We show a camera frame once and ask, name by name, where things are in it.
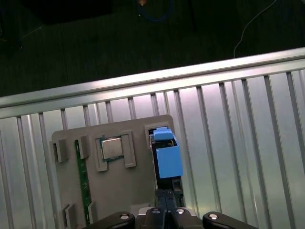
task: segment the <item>white cable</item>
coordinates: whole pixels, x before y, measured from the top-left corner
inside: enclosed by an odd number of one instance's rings
[[[265,11],[267,11],[270,7],[272,7],[275,3],[277,2],[277,0],[274,0],[269,6],[267,6],[265,9],[263,9],[262,11],[260,11],[254,18],[251,19],[251,21],[248,22],[248,24],[246,24],[246,26],[244,27],[244,30],[242,32],[242,36],[240,38],[240,41],[237,43],[237,45],[235,46],[234,48],[234,51],[233,51],[233,56],[234,58],[236,58],[235,56],[235,53],[236,53],[236,49],[237,47],[241,44],[241,42],[243,41],[243,38],[244,38],[244,32],[246,31],[247,27],[259,16],[261,15],[262,13],[264,13]]]

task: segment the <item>metal enclosure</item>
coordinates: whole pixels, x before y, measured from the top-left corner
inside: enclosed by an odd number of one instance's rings
[[[304,228],[304,69],[297,49],[1,98],[0,228],[55,228],[55,131],[164,114],[187,207]]]

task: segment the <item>dark floor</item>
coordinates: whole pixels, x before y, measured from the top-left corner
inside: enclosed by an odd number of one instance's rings
[[[41,24],[20,7],[22,49],[0,42],[0,96],[230,59],[243,27],[272,0],[191,0],[193,12],[187,0],[175,0],[159,23],[139,17],[134,0],[113,2],[110,15],[43,25],[31,34]],[[147,10],[161,14],[165,2],[148,0]],[[278,0],[249,26],[236,54],[304,47],[304,31],[305,4]]]

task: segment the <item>corrugated metal wall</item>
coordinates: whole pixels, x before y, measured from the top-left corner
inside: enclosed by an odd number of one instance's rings
[[[181,144],[188,207],[304,228],[305,71],[1,119],[0,228],[55,228],[54,131],[163,114]]]

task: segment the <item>gray plastic board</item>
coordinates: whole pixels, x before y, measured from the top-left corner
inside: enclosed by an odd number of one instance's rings
[[[61,199],[62,211],[58,212],[60,228],[86,226],[75,141],[79,142],[80,155],[85,158],[87,167],[92,223],[117,211],[136,214],[139,208],[153,201],[155,177],[148,130],[161,126],[173,130],[172,117],[162,115],[54,132],[50,145],[56,162]],[[99,139],[111,137],[121,139],[123,157],[105,161]],[[115,142],[104,144],[111,148]],[[110,150],[104,154],[115,155],[116,152]]]

